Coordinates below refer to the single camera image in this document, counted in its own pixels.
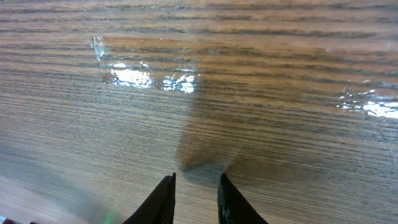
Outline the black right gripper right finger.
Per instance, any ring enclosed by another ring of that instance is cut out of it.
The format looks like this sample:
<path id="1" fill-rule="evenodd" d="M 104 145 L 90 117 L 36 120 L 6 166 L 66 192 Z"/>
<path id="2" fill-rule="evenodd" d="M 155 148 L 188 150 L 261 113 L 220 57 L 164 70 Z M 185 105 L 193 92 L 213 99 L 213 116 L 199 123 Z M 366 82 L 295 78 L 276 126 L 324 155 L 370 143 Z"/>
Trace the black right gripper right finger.
<path id="1" fill-rule="evenodd" d="M 224 172 L 218 185 L 219 224 L 268 224 Z"/>

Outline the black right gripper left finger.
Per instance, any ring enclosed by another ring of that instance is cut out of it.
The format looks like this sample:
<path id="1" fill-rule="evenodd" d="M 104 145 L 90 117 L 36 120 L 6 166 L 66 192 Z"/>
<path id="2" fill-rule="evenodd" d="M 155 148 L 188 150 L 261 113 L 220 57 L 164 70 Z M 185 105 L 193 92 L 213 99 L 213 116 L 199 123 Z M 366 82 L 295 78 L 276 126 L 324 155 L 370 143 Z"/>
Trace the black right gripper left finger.
<path id="1" fill-rule="evenodd" d="M 123 224 L 173 224 L 176 173 L 166 175 Z"/>

